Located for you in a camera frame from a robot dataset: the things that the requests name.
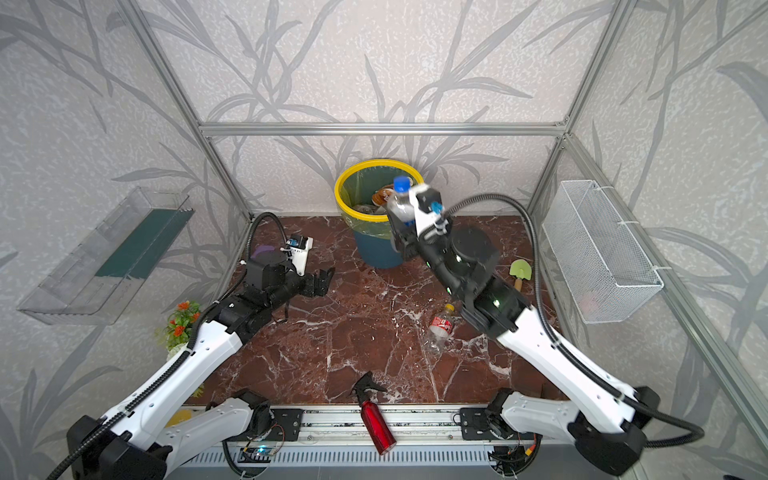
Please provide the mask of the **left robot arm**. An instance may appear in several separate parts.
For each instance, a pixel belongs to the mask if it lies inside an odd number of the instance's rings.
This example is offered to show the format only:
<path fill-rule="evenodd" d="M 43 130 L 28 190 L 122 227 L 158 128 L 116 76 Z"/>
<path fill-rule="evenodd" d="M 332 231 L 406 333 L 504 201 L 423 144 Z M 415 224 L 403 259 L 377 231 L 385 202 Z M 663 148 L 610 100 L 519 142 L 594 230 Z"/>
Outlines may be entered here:
<path fill-rule="evenodd" d="M 81 417 L 67 432 L 68 456 L 50 473 L 76 479 L 164 479 L 210 445 L 264 437 L 275 423 L 269 401 L 243 389 L 174 427 L 184 401 L 296 296 L 327 294 L 335 271 L 306 270 L 310 237 L 283 236 L 273 250 L 248 254 L 238 281 L 204 309 L 186 343 L 141 387 L 102 417 Z"/>

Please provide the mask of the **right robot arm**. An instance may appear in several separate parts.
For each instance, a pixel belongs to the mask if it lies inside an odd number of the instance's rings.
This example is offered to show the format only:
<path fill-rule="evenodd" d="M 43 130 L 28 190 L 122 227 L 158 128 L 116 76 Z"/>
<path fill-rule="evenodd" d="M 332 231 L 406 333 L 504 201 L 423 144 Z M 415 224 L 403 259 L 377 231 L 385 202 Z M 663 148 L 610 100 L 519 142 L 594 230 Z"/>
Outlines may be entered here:
<path fill-rule="evenodd" d="M 682 446 L 703 438 L 703 429 L 658 411 L 659 396 L 612 376 L 574 347 L 516 288 L 496 272 L 499 251 L 474 227 L 455 228 L 452 216 L 474 203 L 493 199 L 514 207 L 531 244 L 538 240 L 522 204 L 503 194 L 478 194 L 449 209 L 426 184 L 397 187 L 386 212 L 395 250 L 405 260 L 420 257 L 450 297 L 461 303 L 462 318 L 542 373 L 566 400 L 501 393 L 488 406 L 491 430 L 505 439 L 532 433 L 572 443 L 594 467 L 620 476 L 646 449 Z"/>

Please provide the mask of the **brown coffee bottle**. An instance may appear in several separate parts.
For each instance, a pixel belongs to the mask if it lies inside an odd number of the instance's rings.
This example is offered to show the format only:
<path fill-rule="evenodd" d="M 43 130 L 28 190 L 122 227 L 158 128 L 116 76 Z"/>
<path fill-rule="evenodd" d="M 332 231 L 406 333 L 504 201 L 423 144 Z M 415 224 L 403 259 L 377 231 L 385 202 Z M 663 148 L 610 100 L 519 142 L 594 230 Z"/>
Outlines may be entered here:
<path fill-rule="evenodd" d="M 387 204 L 389 198 L 394 194 L 394 189 L 391 186 L 385 186 L 377 190 L 371 197 L 371 201 L 375 206 L 381 207 Z"/>

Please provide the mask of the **blue label water bottle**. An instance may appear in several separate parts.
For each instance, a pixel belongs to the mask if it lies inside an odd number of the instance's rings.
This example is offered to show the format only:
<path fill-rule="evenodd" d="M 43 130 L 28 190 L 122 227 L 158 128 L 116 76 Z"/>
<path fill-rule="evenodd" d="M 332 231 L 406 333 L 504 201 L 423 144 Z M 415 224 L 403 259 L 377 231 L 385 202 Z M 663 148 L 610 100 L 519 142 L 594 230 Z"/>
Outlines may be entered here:
<path fill-rule="evenodd" d="M 412 180 L 407 176 L 398 176 L 393 181 L 393 193 L 387 200 L 387 213 L 391 217 L 397 217 L 406 226 L 415 222 L 415 210 L 410 203 L 409 191 Z"/>

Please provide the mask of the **red label bottle yellow cap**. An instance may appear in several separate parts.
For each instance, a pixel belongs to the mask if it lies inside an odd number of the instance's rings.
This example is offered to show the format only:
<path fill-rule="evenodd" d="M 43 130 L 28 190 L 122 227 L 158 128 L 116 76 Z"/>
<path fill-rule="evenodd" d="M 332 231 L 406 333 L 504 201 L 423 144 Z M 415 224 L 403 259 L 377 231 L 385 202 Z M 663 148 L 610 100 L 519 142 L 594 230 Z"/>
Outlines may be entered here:
<path fill-rule="evenodd" d="M 426 351 L 435 357 L 438 357 L 447 340 L 451 337 L 455 327 L 456 307 L 452 304 L 446 304 L 438 312 L 427 328 Z"/>

